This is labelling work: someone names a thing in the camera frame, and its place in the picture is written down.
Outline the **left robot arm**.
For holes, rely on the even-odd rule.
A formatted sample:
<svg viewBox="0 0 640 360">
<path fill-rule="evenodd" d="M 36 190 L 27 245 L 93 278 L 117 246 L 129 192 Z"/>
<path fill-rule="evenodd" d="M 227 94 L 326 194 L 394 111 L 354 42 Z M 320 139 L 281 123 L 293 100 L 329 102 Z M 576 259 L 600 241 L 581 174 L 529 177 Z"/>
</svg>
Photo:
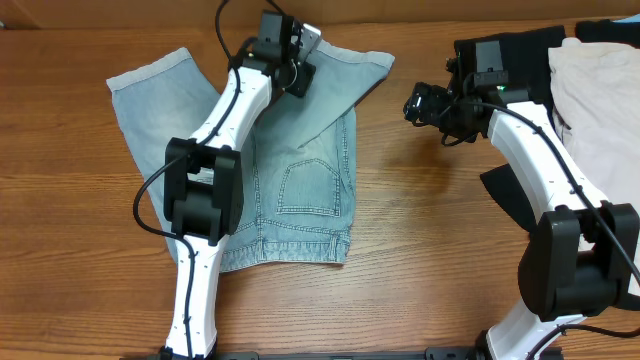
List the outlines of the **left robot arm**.
<svg viewBox="0 0 640 360">
<path fill-rule="evenodd" d="M 164 216 L 176 235 L 177 284 L 162 359 L 212 359 L 215 304 L 224 249 L 239 226 L 241 150 L 256 120 L 281 92 L 305 95 L 321 42 L 316 27 L 265 11 L 257 37 L 229 58 L 228 79 L 206 121 L 165 151 Z"/>
</svg>

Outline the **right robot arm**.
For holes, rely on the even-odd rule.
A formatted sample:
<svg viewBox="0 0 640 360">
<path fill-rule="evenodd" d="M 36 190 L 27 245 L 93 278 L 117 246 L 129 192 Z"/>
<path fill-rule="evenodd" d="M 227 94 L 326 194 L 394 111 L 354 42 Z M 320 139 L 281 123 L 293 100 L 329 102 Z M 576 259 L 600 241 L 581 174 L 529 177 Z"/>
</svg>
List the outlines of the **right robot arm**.
<svg viewBox="0 0 640 360">
<path fill-rule="evenodd" d="M 419 82 L 404 105 L 414 126 L 440 130 L 455 146 L 486 138 L 507 159 L 534 226 L 517 272 L 519 301 L 483 331 L 467 359 L 558 359 L 556 338 L 614 307 L 635 311 L 629 286 L 639 217 L 585 178 L 554 134 L 530 80 L 512 75 L 516 57 L 499 40 L 458 40 L 447 87 Z"/>
</svg>

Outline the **light blue denim shorts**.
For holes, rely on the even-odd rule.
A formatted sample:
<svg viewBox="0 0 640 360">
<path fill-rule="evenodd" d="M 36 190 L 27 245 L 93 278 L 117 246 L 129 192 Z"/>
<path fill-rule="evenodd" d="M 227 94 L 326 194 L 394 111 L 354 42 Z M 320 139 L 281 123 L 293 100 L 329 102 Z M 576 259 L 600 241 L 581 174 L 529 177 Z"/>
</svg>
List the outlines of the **light blue denim shorts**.
<svg viewBox="0 0 640 360">
<path fill-rule="evenodd" d="M 225 272 L 346 259 L 356 208 L 355 106 L 388 76 L 394 57 L 322 42 L 308 60 L 316 72 L 306 95 L 279 98 L 243 145 L 244 206 L 224 251 Z M 166 146 L 204 123 L 218 92 L 183 48 L 109 78 L 107 86 L 120 130 L 161 212 L 158 171 Z"/>
</svg>

